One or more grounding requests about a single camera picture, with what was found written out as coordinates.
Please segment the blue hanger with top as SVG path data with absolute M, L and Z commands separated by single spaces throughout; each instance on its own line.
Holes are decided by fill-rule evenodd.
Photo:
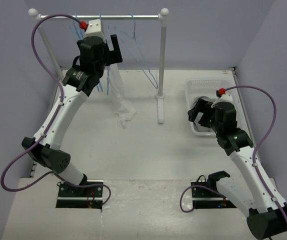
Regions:
M 109 24 L 103 23 L 102 15 L 99 15 L 99 19 L 101 21 L 101 24 L 103 25 L 103 32 L 104 36 L 106 37 L 106 42 L 108 44 L 109 50 L 113 50 L 113 41 L 111 39 L 111 36 L 113 34 L 116 34 L 115 30 L 112 30 Z M 107 95 L 110 94 L 111 96 L 115 96 L 117 98 L 121 98 L 125 94 L 125 87 L 124 87 L 124 81 L 121 77 L 121 73 L 119 70 L 119 66 L 117 63 L 111 64 L 110 66 L 106 67 L 107 76 Z

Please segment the white tank top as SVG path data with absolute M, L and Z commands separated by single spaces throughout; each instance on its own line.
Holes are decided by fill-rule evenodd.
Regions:
M 129 98 L 125 95 L 125 89 L 124 96 L 122 96 L 121 98 L 117 98 L 116 96 L 111 95 L 110 97 L 113 104 L 113 113 L 117 115 L 117 125 L 125 129 L 128 123 L 136 115 L 137 111 L 133 108 L 133 105 L 130 102 Z

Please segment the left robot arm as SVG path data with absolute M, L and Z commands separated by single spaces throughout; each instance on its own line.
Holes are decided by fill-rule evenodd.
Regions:
M 123 61 L 117 35 L 112 34 L 110 39 L 113 50 L 99 36 L 77 41 L 80 54 L 65 74 L 55 105 L 38 132 L 21 143 L 35 162 L 70 183 L 69 190 L 77 197 L 87 192 L 87 177 L 72 164 L 71 156 L 61 146 L 74 116 L 100 83 L 105 68 Z

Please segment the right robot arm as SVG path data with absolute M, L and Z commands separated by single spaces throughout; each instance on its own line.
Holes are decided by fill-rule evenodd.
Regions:
M 218 145 L 237 166 L 250 190 L 247 194 L 227 172 L 220 171 L 208 176 L 207 192 L 213 197 L 228 198 L 246 217 L 247 226 L 257 240 L 287 232 L 287 201 L 257 160 L 251 138 L 238 127 L 233 103 L 202 96 L 187 114 L 190 122 L 198 122 L 215 133 Z

